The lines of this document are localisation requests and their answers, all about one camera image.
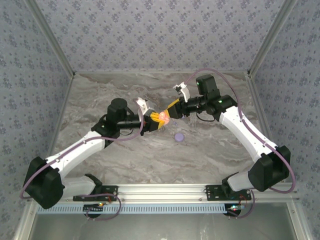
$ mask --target black clamp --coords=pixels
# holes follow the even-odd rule
[[[116,185],[102,185],[102,182],[93,176],[92,174],[85,174],[86,177],[90,178],[94,184],[95,187],[93,191],[90,193],[90,195],[96,195],[96,194],[113,194],[118,195],[118,189],[119,187]],[[117,199],[114,196],[74,196],[73,197],[74,202],[115,202]]]
[[[220,185],[206,185],[205,193],[208,201],[240,201],[245,197],[246,200],[251,200],[251,192],[249,189],[233,191],[228,184],[228,178],[237,174],[234,173],[222,180]]]

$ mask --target purple disc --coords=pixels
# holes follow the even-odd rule
[[[185,139],[185,135],[183,135],[182,133],[177,133],[176,135],[174,135],[174,139],[177,142],[182,142]]]

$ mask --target floral wallpaper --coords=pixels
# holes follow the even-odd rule
[[[0,22],[0,239],[11,240],[26,171],[47,154],[69,78],[23,0],[1,0]]]
[[[299,0],[255,83],[274,140],[291,164],[314,239],[320,239],[320,2]]]
[[[283,0],[37,0],[74,71],[246,70]]]

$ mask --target gray marble table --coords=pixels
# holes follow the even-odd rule
[[[77,74],[73,80],[62,126],[54,152],[57,153],[83,137],[98,119],[107,113],[114,98],[124,98],[137,112],[133,99],[141,97],[164,110],[178,96],[172,89],[190,76],[189,73],[115,73]],[[240,96],[243,111],[259,128],[257,114],[244,73],[226,74]],[[222,95],[232,92],[216,77]],[[191,96],[198,95],[196,82],[190,82]],[[211,116],[202,113],[204,119]],[[174,135],[183,133],[183,142]],[[74,168],[68,176],[94,174],[105,184],[180,184],[219,183],[226,176],[251,166],[246,149],[219,122],[203,122],[193,114],[170,121],[158,131],[133,140],[114,142]]]

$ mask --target metal frame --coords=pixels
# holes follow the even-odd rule
[[[239,74],[239,73],[246,73],[248,70],[247,69],[242,69],[242,70],[227,70],[227,69],[216,69],[220,73],[224,74]],[[193,74],[196,70],[194,69],[182,69],[182,70],[153,70],[149,69],[148,71],[141,71],[141,70],[110,70],[110,71],[76,71],[76,75],[87,75],[87,74]],[[202,74],[213,74],[212,71],[202,71]]]
[[[27,240],[29,239],[32,226],[36,217],[36,212],[39,205],[34,200],[28,200],[24,207],[19,225],[15,231],[13,240]]]
[[[119,204],[105,204],[99,207],[99,211],[89,211],[89,214],[115,214],[119,209]],[[138,204],[126,203],[121,206],[120,214],[226,214],[223,203],[182,203],[182,204]],[[84,204],[59,203],[52,208],[43,209],[39,207],[37,214],[84,214]]]
[[[51,156],[53,154],[53,152],[54,152],[55,145],[56,145],[56,142],[57,142],[57,139],[58,139],[58,135],[59,135],[59,131],[60,131],[60,128],[61,128],[61,125],[62,125],[62,122],[63,122],[63,116],[65,114],[67,102],[68,102],[68,99],[69,99],[69,96],[70,96],[70,90],[71,90],[72,84],[74,82],[74,79],[75,79],[75,77],[72,76],[71,80],[69,81],[68,87],[67,87],[67,89],[65,91],[65,95],[64,95],[63,102],[62,102],[61,111],[59,113],[58,120],[57,120],[57,123],[56,123],[55,128],[54,128],[53,138],[52,138],[52,140],[50,142],[49,149],[48,149],[48,152],[47,152],[47,156]]]
[[[313,240],[303,207],[300,202],[287,202],[292,225],[298,240]]]
[[[207,201],[204,192],[207,184],[118,184],[118,196],[124,204],[154,205],[154,204],[208,204],[237,203],[237,201]],[[279,183],[274,187],[279,190],[287,190],[291,183]],[[290,212],[292,225],[298,240],[312,240],[306,217],[299,202],[297,191],[289,194],[281,194],[272,190],[259,192],[254,190],[255,200],[260,203],[286,203]],[[61,200],[58,205],[78,206],[83,202],[74,202],[72,198]],[[30,236],[33,222],[39,205],[34,201],[28,201],[14,236],[14,240],[27,240]]]
[[[264,111],[264,107],[262,105],[261,99],[259,97],[258,94],[258,90],[257,90],[257,86],[255,84],[255,81],[250,77],[249,74],[246,75],[246,81],[248,83],[249,86],[249,90],[252,96],[252,101],[253,101],[253,105],[258,117],[258,121],[259,121],[259,125],[261,128],[261,132],[263,133],[263,135],[265,135],[268,139],[270,139],[271,141],[273,140],[270,128],[269,128],[269,124],[267,121],[267,117]]]
[[[49,27],[45,16],[43,15],[40,7],[38,6],[35,0],[24,0],[25,4],[29,8],[31,14],[34,17],[34,20],[40,27],[43,35],[45,36],[46,40],[50,44],[53,52],[55,53],[56,57],[58,58],[59,62],[61,63],[63,69],[65,70],[68,77],[71,79],[74,76],[74,72],[72,67],[62,50],[61,46],[58,43],[57,38],[55,37],[54,33],[52,32],[51,28]]]
[[[250,76],[254,77],[262,64],[265,60],[265,57],[270,50],[271,46],[273,45],[274,41],[276,40],[280,30],[282,29],[283,25],[286,23],[286,20],[291,13],[292,9],[294,8],[295,4],[298,0],[284,0],[278,14],[276,15],[273,23],[266,34],[257,54],[255,55],[251,66],[249,68]]]

